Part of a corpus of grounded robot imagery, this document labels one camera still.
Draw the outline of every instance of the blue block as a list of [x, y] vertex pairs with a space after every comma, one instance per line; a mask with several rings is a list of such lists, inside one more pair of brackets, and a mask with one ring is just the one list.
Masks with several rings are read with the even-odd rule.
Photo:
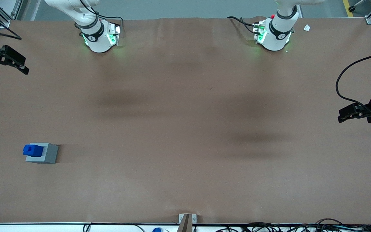
[[44, 147], [35, 145], [35, 144], [27, 144], [25, 145], [22, 154], [30, 157], [41, 157], [43, 155]]
[[31, 145], [43, 147], [43, 155], [41, 157], [27, 156], [26, 162], [30, 163], [55, 163], [58, 146], [47, 142], [31, 142]]

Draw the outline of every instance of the table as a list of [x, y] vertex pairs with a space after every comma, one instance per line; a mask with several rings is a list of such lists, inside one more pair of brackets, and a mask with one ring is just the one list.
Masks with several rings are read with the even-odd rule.
[[[334, 88], [371, 55], [363, 18], [299, 19], [279, 52], [229, 19], [158, 19], [96, 54], [73, 23], [0, 38], [30, 69], [0, 66], [0, 222], [371, 224], [371, 124], [338, 123]], [[339, 88], [367, 103], [371, 60]], [[26, 163], [30, 142], [57, 163]]]

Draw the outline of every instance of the wire bundle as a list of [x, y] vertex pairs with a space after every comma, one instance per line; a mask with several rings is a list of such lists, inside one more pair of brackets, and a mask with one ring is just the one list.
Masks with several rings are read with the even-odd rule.
[[371, 112], [371, 110], [366, 107], [364, 104], [362, 104], [361, 102], [359, 101], [356, 101], [354, 99], [351, 99], [351, 98], [348, 98], [348, 97], [344, 97], [342, 94], [340, 94], [340, 91], [339, 91], [339, 88], [338, 88], [338, 84], [339, 84], [339, 81], [340, 81], [340, 78], [343, 76], [343, 74], [346, 72], [346, 70], [348, 70], [351, 66], [359, 63], [359, 62], [362, 62], [362, 61], [365, 61], [367, 59], [371, 59], [371, 56], [368, 56], [368, 57], [365, 57], [365, 58], [362, 58], [362, 59], [359, 59], [351, 64], [349, 64], [345, 69], [343, 69], [343, 71], [340, 73], [339, 77], [337, 78], [337, 81], [336, 81], [336, 92], [337, 92], [337, 95], [347, 101], [351, 101], [351, 102], [354, 102], [354, 103], [357, 103], [359, 104], [361, 107], [363, 107], [365, 110]]

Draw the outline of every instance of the green led light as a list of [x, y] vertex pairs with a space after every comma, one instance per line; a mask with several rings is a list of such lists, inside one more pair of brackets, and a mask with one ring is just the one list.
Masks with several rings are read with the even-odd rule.
[[109, 39], [109, 43], [114, 45], [115, 44], [115, 36], [113, 36], [112, 34], [109, 35], [107, 34], [107, 38]]
[[85, 38], [84, 34], [82, 34], [82, 37], [84, 38], [84, 41], [85, 41], [85, 45], [88, 46], [88, 42], [87, 42], [87, 39]]

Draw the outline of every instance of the metal bracket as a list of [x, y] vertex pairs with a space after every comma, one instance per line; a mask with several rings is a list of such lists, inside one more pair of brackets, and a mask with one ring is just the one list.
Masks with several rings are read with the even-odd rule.
[[365, 15], [365, 21], [366, 21], [367, 25], [371, 25], [371, 21], [369, 21], [369, 20], [367, 19], [367, 15]]
[[[188, 214], [188, 213], [181, 213], [178, 215], [178, 223], [181, 223], [181, 220], [183, 220], [183, 217], [185, 214]], [[193, 224], [196, 224], [197, 223], [197, 214], [191, 214], [191, 218], [192, 218], [192, 222]]]

